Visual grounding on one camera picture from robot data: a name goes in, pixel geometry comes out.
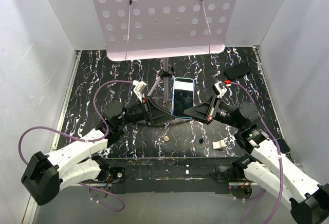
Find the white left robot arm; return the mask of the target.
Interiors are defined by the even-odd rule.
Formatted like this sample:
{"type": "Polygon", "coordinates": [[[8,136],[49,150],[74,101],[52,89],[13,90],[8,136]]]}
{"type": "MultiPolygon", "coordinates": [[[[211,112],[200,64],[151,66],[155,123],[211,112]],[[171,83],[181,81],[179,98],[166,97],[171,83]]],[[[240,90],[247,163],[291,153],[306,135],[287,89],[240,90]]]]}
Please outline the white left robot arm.
{"type": "Polygon", "coordinates": [[[120,101],[110,102],[102,118],[104,122],[81,139],[59,150],[31,156],[21,182],[38,205],[49,203],[61,190],[82,181],[106,182],[110,166],[97,153],[116,143],[127,124],[145,121],[148,125],[158,125],[174,120],[173,115],[151,97],[128,108],[120,101]]]}

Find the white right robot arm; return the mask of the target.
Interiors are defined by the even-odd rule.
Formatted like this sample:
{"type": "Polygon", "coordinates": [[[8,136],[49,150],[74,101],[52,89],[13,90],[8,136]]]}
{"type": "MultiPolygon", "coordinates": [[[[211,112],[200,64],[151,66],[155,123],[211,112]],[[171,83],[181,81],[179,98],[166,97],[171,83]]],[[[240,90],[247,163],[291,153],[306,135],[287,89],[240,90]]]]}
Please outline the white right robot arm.
{"type": "Polygon", "coordinates": [[[235,140],[247,154],[232,163],[237,181],[248,179],[278,198],[296,223],[323,223],[328,219],[328,184],[321,185],[310,178],[281,153],[269,133],[261,129],[253,103],[244,102],[230,111],[213,95],[184,113],[204,124],[215,120],[238,129],[235,140]]]}

